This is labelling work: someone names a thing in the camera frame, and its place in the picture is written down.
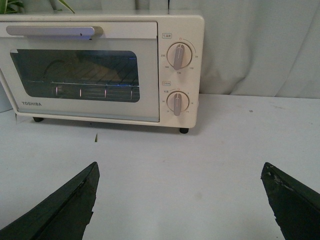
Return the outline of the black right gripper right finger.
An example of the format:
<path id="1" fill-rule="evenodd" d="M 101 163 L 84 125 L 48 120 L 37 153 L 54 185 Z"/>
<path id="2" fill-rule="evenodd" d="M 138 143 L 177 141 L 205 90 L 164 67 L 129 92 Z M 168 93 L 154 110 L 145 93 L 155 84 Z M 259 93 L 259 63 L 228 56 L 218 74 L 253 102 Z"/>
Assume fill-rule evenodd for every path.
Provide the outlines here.
<path id="1" fill-rule="evenodd" d="M 320 194 L 269 162 L 261 180 L 268 202 L 286 240 L 320 238 Z"/>

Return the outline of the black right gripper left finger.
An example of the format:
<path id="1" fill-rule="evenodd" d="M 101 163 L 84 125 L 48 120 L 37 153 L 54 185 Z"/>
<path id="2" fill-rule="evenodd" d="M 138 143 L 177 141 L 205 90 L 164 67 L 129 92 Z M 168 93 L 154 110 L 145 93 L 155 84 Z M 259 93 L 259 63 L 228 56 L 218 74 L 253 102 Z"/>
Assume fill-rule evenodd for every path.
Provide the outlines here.
<path id="1" fill-rule="evenodd" d="M 81 240 L 93 215 L 100 178 L 91 163 L 30 211 L 1 229 L 2 240 Z"/>

